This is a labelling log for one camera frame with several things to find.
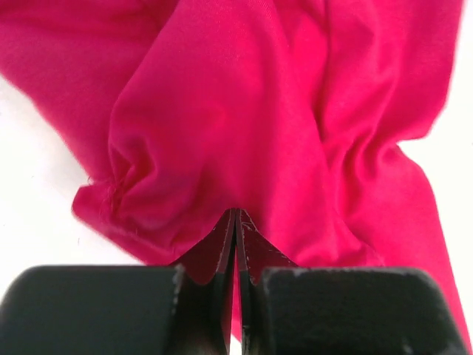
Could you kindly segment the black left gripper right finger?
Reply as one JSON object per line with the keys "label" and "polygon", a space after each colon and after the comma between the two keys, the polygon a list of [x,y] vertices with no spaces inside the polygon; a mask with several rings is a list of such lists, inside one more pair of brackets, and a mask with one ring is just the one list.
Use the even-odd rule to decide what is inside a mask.
{"label": "black left gripper right finger", "polygon": [[250,215],[236,210],[236,256],[239,272],[239,301],[241,310],[242,352],[271,354],[266,315],[267,300],[260,285],[268,268],[292,268],[296,264],[281,253],[258,231]]}

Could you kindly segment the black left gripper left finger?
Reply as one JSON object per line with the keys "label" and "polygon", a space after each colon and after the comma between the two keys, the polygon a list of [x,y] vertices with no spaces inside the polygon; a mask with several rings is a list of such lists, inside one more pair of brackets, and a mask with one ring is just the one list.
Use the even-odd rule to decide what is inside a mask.
{"label": "black left gripper left finger", "polygon": [[175,264],[183,270],[169,338],[170,354],[228,354],[234,288],[236,210]]}

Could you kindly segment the pink t shirt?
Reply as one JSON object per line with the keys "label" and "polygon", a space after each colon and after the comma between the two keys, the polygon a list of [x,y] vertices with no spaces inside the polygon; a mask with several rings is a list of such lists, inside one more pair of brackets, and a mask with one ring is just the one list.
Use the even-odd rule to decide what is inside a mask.
{"label": "pink t shirt", "polygon": [[463,309],[401,141],[449,88],[461,1],[3,1],[1,74],[86,170],[85,224],[174,262],[246,210],[299,266],[403,266]]}

